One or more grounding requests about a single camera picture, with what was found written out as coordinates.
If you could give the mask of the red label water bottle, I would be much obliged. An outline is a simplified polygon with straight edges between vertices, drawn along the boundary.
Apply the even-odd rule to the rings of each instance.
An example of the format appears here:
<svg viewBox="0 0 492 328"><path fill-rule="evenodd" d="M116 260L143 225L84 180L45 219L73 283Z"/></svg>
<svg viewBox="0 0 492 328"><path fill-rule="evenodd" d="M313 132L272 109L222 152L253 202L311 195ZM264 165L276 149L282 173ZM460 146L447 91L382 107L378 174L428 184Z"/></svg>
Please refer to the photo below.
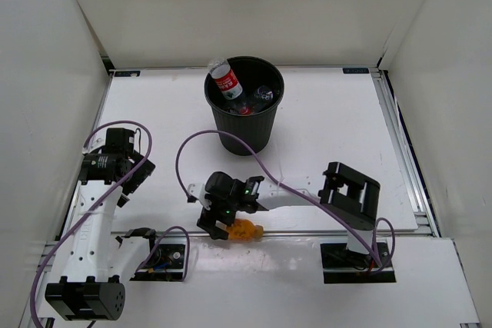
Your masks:
<svg viewBox="0 0 492 328"><path fill-rule="evenodd" d="M218 86L226 103L233 101L248 106L247 95L226 58L214 58L209 61L208 73Z"/></svg>

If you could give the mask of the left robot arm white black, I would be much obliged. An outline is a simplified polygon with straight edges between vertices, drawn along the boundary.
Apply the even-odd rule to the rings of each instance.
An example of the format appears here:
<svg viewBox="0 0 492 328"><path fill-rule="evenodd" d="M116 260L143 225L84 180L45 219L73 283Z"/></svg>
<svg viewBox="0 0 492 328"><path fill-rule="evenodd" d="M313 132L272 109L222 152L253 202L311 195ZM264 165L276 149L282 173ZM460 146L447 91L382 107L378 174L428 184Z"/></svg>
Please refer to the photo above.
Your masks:
<svg viewBox="0 0 492 328"><path fill-rule="evenodd" d="M138 266L152 267L161 258L151 228L111 236L115 211L155 169L134 146L132 130L109 128L83 158L76 204L80 225L60 280L45 290L46 301L64 320L118 320L125 286Z"/></svg>

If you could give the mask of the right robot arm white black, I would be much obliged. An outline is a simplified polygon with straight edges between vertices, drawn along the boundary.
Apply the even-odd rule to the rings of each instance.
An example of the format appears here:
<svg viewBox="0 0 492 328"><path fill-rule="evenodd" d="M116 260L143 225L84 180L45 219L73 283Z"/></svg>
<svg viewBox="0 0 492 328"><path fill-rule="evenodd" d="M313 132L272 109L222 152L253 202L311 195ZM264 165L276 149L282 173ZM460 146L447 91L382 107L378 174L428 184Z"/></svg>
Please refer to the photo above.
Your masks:
<svg viewBox="0 0 492 328"><path fill-rule="evenodd" d="M345 256L361 267L371 258L379 261L374 245L381 185L375 179L341 162L331 162L324 179L310 177L287 184L267 177L253 176L241 181L215 171L206 183L188 186L190 202L202 206L197 226L214 240L226 240L226 230L237 213L256 214L281 207L315 207L336 220L348 232Z"/></svg>

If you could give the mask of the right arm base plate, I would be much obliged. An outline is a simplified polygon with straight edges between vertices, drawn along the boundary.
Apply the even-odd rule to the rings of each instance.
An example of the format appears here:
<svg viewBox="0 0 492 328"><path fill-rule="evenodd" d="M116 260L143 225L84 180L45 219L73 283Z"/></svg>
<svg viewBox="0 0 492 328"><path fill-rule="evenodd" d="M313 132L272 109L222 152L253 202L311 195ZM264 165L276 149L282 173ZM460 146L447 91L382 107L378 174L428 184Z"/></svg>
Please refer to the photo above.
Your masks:
<svg viewBox="0 0 492 328"><path fill-rule="evenodd" d="M320 244L324 284L396 283L394 268L389 262L379 270L370 255L349 251L346 244Z"/></svg>

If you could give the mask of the clear unlabelled plastic bottle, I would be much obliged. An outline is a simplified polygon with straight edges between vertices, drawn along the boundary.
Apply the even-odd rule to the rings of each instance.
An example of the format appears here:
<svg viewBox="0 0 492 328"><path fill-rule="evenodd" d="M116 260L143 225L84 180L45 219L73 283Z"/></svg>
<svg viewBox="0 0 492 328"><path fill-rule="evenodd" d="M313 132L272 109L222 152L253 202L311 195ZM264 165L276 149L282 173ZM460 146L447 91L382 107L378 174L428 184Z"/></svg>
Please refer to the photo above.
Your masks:
<svg viewBox="0 0 492 328"><path fill-rule="evenodd" d="M274 100L274 92L266 85L258 87L248 96L248 107L252 113L258 113L267 108Z"/></svg>

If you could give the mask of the black plastic waste bin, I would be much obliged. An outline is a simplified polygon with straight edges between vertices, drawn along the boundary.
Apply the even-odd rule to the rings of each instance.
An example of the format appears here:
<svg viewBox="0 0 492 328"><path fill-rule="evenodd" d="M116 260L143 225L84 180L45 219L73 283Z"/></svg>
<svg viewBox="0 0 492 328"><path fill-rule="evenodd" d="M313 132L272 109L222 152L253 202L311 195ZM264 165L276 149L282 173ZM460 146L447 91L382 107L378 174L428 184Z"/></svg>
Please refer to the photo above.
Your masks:
<svg viewBox="0 0 492 328"><path fill-rule="evenodd" d="M284 79L272 63L252 56L213 58L208 62L204 96L211 107L222 145L232 154L258 153L268 144Z"/></svg>

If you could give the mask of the orange juice bottle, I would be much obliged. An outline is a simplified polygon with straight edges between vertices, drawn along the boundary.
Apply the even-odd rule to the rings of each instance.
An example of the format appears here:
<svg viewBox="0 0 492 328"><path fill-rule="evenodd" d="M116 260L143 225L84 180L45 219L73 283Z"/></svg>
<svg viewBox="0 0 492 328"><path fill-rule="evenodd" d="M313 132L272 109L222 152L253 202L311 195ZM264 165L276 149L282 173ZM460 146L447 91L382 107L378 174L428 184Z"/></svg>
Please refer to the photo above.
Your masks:
<svg viewBox="0 0 492 328"><path fill-rule="evenodd" d="M226 232L228 240L249 242L260 240L264 235L264 228L246 219L236 219L231 226L226 226Z"/></svg>

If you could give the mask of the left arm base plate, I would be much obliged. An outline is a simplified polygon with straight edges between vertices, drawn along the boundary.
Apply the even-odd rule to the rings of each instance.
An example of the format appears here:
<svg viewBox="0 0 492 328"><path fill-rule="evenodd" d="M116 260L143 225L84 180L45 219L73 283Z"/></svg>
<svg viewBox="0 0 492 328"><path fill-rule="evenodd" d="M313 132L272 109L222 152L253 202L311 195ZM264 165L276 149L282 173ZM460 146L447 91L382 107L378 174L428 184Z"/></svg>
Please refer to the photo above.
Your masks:
<svg viewBox="0 0 492 328"><path fill-rule="evenodd" d="M164 238L155 255L140 269L131 281L183 282L188 258L188 243L184 237Z"/></svg>

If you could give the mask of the clear bottle colourful label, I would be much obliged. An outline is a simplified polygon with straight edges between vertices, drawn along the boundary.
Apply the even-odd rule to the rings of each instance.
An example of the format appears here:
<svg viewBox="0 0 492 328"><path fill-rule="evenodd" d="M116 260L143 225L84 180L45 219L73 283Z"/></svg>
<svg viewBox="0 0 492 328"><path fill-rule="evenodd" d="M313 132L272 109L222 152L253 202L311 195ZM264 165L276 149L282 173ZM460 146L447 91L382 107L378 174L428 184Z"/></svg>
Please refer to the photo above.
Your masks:
<svg viewBox="0 0 492 328"><path fill-rule="evenodd" d="M230 114L247 115L249 113L249 108L247 105L242 103L236 103L233 101L227 102L223 110Z"/></svg>

